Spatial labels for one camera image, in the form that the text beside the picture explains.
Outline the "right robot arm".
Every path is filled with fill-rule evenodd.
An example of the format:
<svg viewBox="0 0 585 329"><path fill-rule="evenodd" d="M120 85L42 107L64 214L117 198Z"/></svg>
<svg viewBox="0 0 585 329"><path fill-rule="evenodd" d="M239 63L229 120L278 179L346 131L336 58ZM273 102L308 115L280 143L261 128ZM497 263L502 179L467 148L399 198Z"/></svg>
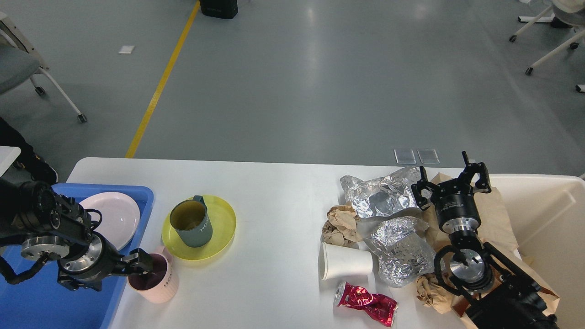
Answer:
<svg viewBox="0 0 585 329"><path fill-rule="evenodd" d="M465 167L458 177L435 184L421 166L411 186L417 206L434 207L450 241L433 259L438 285L469 303L465 314L479 329L556 329L556 315L545 314L539 283L493 244L480 241L474 195L492 191L489 173L483 162L471 163L464 151L462 156Z"/></svg>

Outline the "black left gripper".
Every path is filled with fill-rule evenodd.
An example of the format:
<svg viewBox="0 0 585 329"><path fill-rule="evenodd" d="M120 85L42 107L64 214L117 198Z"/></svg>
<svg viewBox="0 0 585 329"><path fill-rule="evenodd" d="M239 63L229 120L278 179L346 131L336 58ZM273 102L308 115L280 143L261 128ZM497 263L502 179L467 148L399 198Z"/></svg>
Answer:
<svg viewBox="0 0 585 329"><path fill-rule="evenodd" d="M154 271L152 256L134 249L127 256L101 233L93 233L88 249L79 256L57 262L57 283L68 290L102 291L102 281L113 276L142 276Z"/></svg>

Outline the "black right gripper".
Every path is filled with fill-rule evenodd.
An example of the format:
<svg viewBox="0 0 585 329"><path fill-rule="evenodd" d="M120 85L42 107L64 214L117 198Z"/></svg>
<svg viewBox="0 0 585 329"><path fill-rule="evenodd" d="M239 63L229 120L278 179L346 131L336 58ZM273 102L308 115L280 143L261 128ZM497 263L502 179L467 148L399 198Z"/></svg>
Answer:
<svg viewBox="0 0 585 329"><path fill-rule="evenodd" d="M439 229L446 234L469 233L477 235L481 225L474 194L492 192L489 173L484 162L470 162L462 151L465 167L459 176L447 181L447 191L428 181L426 169L419 167L420 179L411 185L416 205L422 211L434 205Z"/></svg>

